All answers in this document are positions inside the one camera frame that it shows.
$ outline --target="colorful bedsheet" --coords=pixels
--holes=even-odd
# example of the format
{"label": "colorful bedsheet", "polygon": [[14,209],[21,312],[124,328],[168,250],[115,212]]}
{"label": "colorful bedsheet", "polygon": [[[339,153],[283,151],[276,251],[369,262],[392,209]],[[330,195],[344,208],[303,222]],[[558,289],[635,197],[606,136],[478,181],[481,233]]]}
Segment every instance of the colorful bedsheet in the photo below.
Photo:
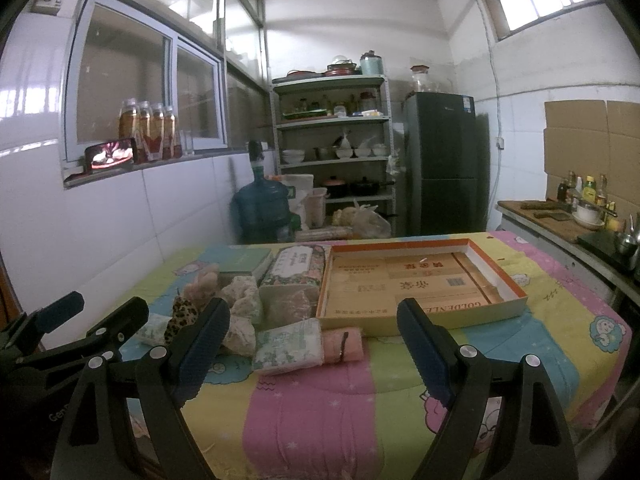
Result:
{"label": "colorful bedsheet", "polygon": [[[453,330],[453,337],[491,358],[538,355],[570,424],[592,428],[622,370],[628,326],[584,283],[522,238],[510,232],[453,236],[474,240],[529,295],[522,316]],[[194,260],[206,262],[207,250],[174,255],[126,299],[140,296],[152,312],[170,314],[176,287],[193,279],[174,270]],[[130,340],[123,357],[147,350]],[[470,478],[490,442],[499,403],[491,399],[487,405]],[[399,480],[411,478],[445,412],[425,390],[401,338],[392,337],[367,339],[361,362],[270,377],[252,374],[247,358],[219,356],[182,414],[221,480]]]}

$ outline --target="dark green refrigerator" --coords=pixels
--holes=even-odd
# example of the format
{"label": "dark green refrigerator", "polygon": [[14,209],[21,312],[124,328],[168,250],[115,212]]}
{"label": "dark green refrigerator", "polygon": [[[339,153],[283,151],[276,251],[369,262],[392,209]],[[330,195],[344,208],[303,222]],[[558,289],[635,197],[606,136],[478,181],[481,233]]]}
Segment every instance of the dark green refrigerator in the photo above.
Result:
{"label": "dark green refrigerator", "polygon": [[472,97],[416,92],[404,102],[408,234],[479,230],[478,135]]}

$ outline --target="black pot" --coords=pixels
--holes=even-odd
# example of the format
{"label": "black pot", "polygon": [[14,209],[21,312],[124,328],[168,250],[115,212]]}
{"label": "black pot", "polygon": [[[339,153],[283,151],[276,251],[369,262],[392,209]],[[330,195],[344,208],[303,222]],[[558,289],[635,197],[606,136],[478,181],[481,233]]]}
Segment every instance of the black pot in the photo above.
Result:
{"label": "black pot", "polygon": [[325,180],[322,186],[326,188],[328,198],[343,198],[349,194],[349,184],[343,180],[337,180],[334,176]]}
{"label": "black pot", "polygon": [[351,194],[355,196],[377,195],[382,186],[392,186],[393,184],[395,184],[393,180],[380,182],[379,180],[369,180],[364,176],[362,180],[351,183]]}

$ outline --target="white bowl on counter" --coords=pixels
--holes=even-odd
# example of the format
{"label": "white bowl on counter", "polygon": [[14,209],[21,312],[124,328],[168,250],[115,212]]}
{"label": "white bowl on counter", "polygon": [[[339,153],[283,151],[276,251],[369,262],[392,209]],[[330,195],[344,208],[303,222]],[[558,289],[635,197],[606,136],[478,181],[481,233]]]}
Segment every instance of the white bowl on counter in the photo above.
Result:
{"label": "white bowl on counter", "polygon": [[384,144],[374,144],[373,154],[375,156],[387,156],[389,154],[389,150]]}
{"label": "white bowl on counter", "polygon": [[285,164],[299,164],[305,160],[305,150],[282,150]]}
{"label": "white bowl on counter", "polygon": [[335,154],[338,158],[351,158],[353,156],[353,150],[351,148],[348,150],[338,149],[335,150]]}
{"label": "white bowl on counter", "polygon": [[595,207],[589,206],[585,202],[578,203],[575,210],[575,215],[583,222],[591,225],[598,225],[602,221],[602,219],[600,218],[600,216],[602,216],[602,213]]}

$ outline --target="cartoon sheep print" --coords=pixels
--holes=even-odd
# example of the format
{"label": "cartoon sheep print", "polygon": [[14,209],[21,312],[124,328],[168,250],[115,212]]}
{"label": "cartoon sheep print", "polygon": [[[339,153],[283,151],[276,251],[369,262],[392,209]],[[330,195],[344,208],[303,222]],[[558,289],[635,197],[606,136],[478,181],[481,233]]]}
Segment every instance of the cartoon sheep print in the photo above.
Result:
{"label": "cartoon sheep print", "polygon": [[598,316],[589,325],[593,343],[603,352],[613,353],[620,348],[626,333],[624,326],[607,316]]}

